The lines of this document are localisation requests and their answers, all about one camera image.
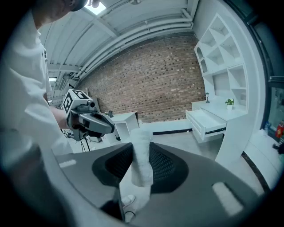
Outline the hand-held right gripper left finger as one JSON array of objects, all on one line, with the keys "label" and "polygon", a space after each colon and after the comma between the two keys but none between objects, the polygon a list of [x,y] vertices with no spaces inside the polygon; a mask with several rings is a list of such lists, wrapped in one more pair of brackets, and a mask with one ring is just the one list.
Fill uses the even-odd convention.
[{"label": "hand-held right gripper left finger", "polygon": [[125,220],[119,184],[133,160],[131,143],[61,155],[56,159],[59,164],[75,160],[75,164],[62,168],[71,185],[91,205],[118,220]]}]

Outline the person's white shirt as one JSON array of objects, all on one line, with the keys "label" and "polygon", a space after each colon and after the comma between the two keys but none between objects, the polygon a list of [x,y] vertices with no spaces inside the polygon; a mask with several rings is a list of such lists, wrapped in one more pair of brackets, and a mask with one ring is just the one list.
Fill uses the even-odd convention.
[{"label": "person's white shirt", "polygon": [[55,155],[68,154],[72,148],[43,97],[51,86],[39,36],[28,11],[0,59],[0,127],[30,136]]}]

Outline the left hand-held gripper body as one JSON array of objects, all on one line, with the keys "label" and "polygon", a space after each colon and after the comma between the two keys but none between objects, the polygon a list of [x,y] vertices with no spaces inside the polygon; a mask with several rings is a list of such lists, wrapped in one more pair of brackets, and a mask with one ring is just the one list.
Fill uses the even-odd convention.
[{"label": "left hand-held gripper body", "polygon": [[63,101],[63,109],[67,117],[70,132],[68,138],[81,141],[87,136],[101,139],[102,133],[96,132],[102,123],[102,115],[96,108],[96,103],[83,91],[69,89]]}]

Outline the white desk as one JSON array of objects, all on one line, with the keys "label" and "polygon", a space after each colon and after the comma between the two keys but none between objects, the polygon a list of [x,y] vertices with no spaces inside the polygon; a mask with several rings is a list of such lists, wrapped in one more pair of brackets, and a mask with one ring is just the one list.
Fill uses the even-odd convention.
[{"label": "white desk", "polygon": [[246,112],[239,105],[228,111],[225,104],[214,100],[210,103],[193,102],[192,107],[193,110],[207,110],[227,122],[224,138],[215,161],[224,167],[237,161],[254,132],[256,112],[254,110]]}]

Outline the red object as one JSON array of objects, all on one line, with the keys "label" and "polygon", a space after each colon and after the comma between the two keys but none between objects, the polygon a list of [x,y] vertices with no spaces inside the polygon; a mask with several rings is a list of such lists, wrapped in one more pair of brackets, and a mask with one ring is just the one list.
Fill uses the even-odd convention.
[{"label": "red object", "polygon": [[276,137],[281,138],[284,133],[284,121],[281,121],[276,128]]}]

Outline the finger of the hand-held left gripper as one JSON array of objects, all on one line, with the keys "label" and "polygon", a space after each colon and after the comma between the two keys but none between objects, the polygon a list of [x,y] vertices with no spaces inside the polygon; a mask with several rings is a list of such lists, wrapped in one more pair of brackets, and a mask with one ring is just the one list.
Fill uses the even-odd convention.
[{"label": "finger of the hand-held left gripper", "polygon": [[89,130],[101,134],[110,134],[114,132],[114,123],[105,114],[93,112],[90,115]]}]

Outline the white cloth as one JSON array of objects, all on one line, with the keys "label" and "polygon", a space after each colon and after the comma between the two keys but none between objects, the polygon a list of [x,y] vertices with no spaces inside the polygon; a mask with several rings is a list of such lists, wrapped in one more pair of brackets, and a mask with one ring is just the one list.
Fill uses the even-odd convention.
[{"label": "white cloth", "polygon": [[130,139],[133,146],[131,181],[138,187],[149,187],[153,184],[153,170],[150,164],[151,135],[138,128],[131,131]]}]

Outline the potted plant in white pot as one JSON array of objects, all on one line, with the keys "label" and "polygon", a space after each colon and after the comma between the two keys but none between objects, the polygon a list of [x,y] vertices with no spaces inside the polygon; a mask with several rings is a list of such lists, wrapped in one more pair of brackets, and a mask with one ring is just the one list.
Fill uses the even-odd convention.
[{"label": "potted plant in white pot", "polygon": [[228,111],[233,110],[234,103],[235,103],[235,101],[234,101],[233,98],[228,98],[228,99],[225,101],[225,104],[226,104],[226,106],[227,106],[227,110],[228,110]]}]

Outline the white drawer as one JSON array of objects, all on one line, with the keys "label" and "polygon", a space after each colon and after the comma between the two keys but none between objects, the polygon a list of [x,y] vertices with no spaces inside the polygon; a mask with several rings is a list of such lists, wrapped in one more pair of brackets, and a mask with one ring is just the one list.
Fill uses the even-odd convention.
[{"label": "white drawer", "polygon": [[227,122],[207,110],[186,110],[185,113],[198,143],[220,139],[225,134]]}]

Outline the person's left forearm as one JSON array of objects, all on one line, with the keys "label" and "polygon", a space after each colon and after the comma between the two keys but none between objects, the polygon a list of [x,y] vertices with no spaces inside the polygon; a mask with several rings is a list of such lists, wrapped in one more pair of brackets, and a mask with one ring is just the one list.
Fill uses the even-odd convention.
[{"label": "person's left forearm", "polygon": [[51,112],[53,113],[60,129],[69,129],[67,124],[67,117],[64,110],[57,109],[53,106],[49,106],[51,109]]}]

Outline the ceiling light panel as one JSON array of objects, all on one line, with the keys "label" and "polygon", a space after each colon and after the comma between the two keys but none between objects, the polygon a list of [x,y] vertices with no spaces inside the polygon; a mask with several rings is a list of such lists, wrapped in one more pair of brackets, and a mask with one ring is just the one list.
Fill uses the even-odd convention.
[{"label": "ceiling light panel", "polygon": [[98,15],[106,9],[106,6],[101,2],[99,2],[97,7],[93,7],[91,3],[87,3],[84,7],[95,15]]}]

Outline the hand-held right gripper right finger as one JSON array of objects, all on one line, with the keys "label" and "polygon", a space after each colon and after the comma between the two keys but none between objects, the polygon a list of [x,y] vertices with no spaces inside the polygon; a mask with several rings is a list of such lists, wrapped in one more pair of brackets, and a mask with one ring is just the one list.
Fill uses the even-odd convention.
[{"label": "hand-held right gripper right finger", "polygon": [[219,163],[174,147],[151,143],[154,183],[135,227],[236,227],[259,196]]}]

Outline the small white cabinet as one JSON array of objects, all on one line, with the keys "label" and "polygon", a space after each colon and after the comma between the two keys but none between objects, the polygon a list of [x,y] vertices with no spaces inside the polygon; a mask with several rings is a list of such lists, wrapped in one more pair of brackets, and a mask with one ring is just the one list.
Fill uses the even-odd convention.
[{"label": "small white cabinet", "polygon": [[111,120],[115,126],[114,132],[103,137],[104,142],[110,145],[116,142],[129,142],[131,131],[139,128],[137,112],[116,114]]}]

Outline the white bookshelf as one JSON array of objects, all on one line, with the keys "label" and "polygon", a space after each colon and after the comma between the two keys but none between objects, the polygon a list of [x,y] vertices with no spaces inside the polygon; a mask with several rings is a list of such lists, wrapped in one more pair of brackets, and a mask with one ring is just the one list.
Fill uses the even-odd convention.
[{"label": "white bookshelf", "polygon": [[233,98],[235,105],[247,110],[247,77],[240,46],[225,19],[215,14],[195,47],[206,83],[214,95]]}]

